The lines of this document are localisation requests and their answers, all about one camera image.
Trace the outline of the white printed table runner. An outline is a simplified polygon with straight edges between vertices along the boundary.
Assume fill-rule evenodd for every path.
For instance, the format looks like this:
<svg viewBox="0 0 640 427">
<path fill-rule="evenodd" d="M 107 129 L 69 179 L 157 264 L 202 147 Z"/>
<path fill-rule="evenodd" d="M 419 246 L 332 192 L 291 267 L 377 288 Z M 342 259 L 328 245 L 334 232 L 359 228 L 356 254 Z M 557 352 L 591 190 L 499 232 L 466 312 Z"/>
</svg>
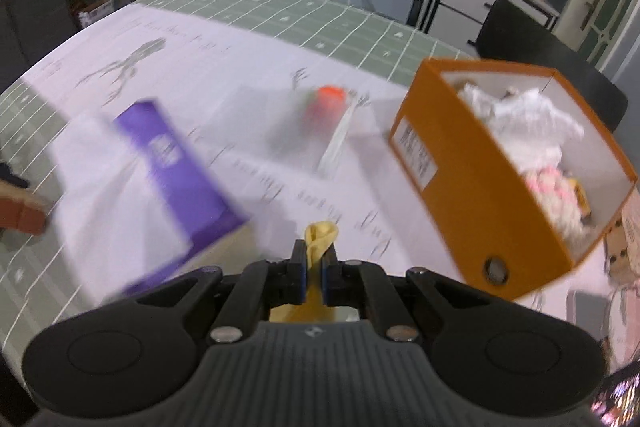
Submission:
<svg viewBox="0 0 640 427">
<path fill-rule="evenodd" d="M 344 253 L 397 273 L 457 272 L 418 199 L 444 173 L 399 115 L 406 89 L 288 43 L 133 6 L 81 31 L 22 78 L 63 127 L 50 143 L 54 213 L 80 306 L 106 303 L 192 245 L 154 160 L 194 155 L 246 217 L 200 260 L 280 258 L 312 221 Z"/>
</svg>

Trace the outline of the white tissue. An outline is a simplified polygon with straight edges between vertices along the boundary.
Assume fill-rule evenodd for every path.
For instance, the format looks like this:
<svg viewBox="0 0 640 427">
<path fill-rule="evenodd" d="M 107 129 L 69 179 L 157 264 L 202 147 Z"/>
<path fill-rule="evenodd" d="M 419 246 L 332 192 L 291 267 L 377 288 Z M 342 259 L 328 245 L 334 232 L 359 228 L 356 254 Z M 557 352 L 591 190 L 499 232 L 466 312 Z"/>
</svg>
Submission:
<svg viewBox="0 0 640 427">
<path fill-rule="evenodd" d="M 574 117 L 537 89 L 495 98 L 477 84 L 466 82 L 457 95 L 518 173 L 558 168 L 562 147 L 585 136 L 584 127 Z"/>
</svg>

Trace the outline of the orange cardboard box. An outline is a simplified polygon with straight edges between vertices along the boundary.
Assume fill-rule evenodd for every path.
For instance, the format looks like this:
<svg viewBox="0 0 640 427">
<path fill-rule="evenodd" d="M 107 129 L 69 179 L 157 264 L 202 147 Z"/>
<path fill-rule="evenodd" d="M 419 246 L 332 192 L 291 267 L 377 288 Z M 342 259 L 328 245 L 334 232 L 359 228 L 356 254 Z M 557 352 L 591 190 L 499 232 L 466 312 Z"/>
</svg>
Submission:
<svg viewBox="0 0 640 427">
<path fill-rule="evenodd" d="M 493 95 L 537 89 L 575 118 L 582 139 L 562 167 L 586 191 L 591 222 L 576 245 L 561 239 L 486 126 L 462 102 L 465 81 Z M 418 192 L 465 283 L 521 298 L 581 265 L 634 193 L 637 173 L 600 118 L 557 70 L 513 62 L 422 61 L 399 107 L 390 148 Z"/>
</svg>

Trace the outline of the green grid tablecloth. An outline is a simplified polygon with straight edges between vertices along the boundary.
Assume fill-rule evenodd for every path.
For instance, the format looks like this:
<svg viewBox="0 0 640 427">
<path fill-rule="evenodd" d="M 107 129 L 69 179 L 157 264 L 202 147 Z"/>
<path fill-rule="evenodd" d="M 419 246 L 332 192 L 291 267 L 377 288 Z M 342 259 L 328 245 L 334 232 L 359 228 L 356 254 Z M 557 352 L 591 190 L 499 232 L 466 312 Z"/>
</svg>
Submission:
<svg viewBox="0 0 640 427">
<path fill-rule="evenodd" d="M 466 60 L 470 52 L 437 36 L 336 0 L 136 0 L 67 39 L 1 95 L 1 157 L 48 202 L 61 195 L 51 159 L 66 125 L 61 83 L 100 70 L 112 81 L 131 52 L 163 49 L 138 65 L 144 94 L 186 80 L 210 81 L 216 67 L 250 69 L 258 55 L 270 76 L 308 80 L 319 66 L 349 68 L 408 86 L 426 58 Z"/>
</svg>

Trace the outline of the brown heart-shaped sponge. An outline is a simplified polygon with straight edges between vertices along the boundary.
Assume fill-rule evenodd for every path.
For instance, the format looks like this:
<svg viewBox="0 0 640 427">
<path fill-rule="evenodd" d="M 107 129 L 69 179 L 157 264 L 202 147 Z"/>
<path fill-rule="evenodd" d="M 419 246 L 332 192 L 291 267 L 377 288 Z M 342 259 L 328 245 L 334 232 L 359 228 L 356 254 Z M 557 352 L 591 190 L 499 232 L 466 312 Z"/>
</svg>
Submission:
<svg viewBox="0 0 640 427">
<path fill-rule="evenodd" d="M 0 182 L 0 228 L 40 235 L 47 225 L 50 205 L 27 188 Z"/>
</svg>

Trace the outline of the yellow cleaning cloth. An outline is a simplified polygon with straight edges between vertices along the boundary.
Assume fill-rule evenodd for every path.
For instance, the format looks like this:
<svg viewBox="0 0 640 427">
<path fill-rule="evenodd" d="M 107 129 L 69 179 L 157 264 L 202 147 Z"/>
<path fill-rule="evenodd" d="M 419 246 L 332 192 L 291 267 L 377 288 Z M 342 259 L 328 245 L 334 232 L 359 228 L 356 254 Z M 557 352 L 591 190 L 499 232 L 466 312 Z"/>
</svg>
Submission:
<svg viewBox="0 0 640 427">
<path fill-rule="evenodd" d="M 326 324 L 359 320 L 354 308 L 330 308 L 323 304 L 321 258 L 333 245 L 337 235 L 337 225 L 332 221 L 318 221 L 308 225 L 304 233 L 308 281 L 305 302 L 299 306 L 283 305 L 273 308 L 269 314 L 271 323 Z"/>
</svg>

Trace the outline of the purple tissue pack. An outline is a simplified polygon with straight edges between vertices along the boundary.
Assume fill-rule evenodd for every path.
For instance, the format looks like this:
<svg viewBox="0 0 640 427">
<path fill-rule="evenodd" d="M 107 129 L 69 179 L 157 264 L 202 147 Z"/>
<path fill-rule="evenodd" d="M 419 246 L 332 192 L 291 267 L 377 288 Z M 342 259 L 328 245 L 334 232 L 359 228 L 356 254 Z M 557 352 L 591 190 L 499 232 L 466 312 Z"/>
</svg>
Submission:
<svg viewBox="0 0 640 427">
<path fill-rule="evenodd" d="M 74 118 L 51 155 L 63 190 L 55 228 L 93 306 L 205 265 L 209 251 L 221 262 L 246 225 L 153 101 Z"/>
</svg>

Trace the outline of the white drawer cabinet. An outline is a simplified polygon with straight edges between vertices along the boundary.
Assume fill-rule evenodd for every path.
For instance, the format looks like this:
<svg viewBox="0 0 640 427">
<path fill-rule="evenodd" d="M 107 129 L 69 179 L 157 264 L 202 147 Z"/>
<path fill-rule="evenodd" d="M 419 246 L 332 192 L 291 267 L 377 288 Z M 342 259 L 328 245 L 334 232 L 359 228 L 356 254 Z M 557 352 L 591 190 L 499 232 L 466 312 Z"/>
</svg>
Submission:
<svg viewBox="0 0 640 427">
<path fill-rule="evenodd" d="M 476 56 L 475 40 L 496 0 L 440 0 L 427 33 L 469 56 Z M 560 13 L 544 0 L 508 0 L 547 29 Z"/>
</svg>

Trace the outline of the small cardboard robot box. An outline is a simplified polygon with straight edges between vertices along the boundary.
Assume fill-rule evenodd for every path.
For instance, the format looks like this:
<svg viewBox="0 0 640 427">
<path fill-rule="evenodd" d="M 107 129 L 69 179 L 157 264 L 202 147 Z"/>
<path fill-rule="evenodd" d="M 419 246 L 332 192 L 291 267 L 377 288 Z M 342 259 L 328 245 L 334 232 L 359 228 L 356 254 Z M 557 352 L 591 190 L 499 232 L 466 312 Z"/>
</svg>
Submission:
<svg viewBox="0 0 640 427">
<path fill-rule="evenodd" d="M 639 278 L 639 195 L 632 194 L 604 238 L 606 274 L 616 285 Z"/>
</svg>

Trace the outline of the pink white crochet ball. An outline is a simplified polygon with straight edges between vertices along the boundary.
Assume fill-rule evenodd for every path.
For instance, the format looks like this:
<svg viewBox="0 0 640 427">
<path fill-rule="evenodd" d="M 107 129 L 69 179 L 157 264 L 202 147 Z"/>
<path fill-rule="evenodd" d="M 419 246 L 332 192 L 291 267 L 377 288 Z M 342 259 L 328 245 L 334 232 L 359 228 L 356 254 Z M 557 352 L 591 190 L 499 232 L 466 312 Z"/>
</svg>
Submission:
<svg viewBox="0 0 640 427">
<path fill-rule="evenodd" d="M 591 232 L 592 210 L 582 184 L 558 167 L 528 169 L 521 178 L 554 231 L 575 248 Z"/>
</svg>

